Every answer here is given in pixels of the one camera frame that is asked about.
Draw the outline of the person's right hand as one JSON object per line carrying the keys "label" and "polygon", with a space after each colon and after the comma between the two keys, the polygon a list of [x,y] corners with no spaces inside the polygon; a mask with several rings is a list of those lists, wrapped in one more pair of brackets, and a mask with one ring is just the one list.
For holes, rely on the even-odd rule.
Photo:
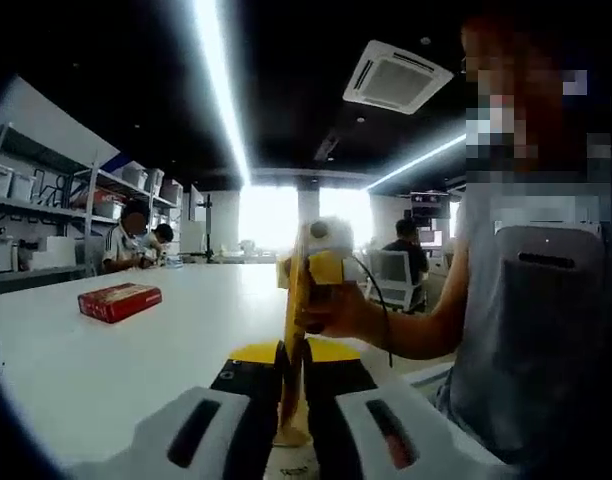
{"label": "person's right hand", "polygon": [[309,334],[353,338],[388,348],[389,326],[384,310],[366,300],[355,283],[333,287],[324,300],[308,300],[295,323]]}

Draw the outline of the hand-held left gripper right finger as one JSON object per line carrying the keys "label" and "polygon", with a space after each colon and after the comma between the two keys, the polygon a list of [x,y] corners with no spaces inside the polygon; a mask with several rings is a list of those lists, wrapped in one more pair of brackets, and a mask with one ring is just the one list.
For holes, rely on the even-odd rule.
{"label": "hand-held left gripper right finger", "polygon": [[438,412],[413,381],[376,384],[359,352],[311,338],[308,428],[323,479],[513,479],[514,469]]}

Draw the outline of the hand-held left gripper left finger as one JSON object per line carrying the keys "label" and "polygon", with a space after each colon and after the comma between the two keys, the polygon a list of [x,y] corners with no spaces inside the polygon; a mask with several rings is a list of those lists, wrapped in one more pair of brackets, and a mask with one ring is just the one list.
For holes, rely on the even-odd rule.
{"label": "hand-held left gripper left finger", "polygon": [[71,479],[260,479],[278,426],[285,347],[236,350],[207,387],[193,387],[140,421],[130,445],[82,462]]}

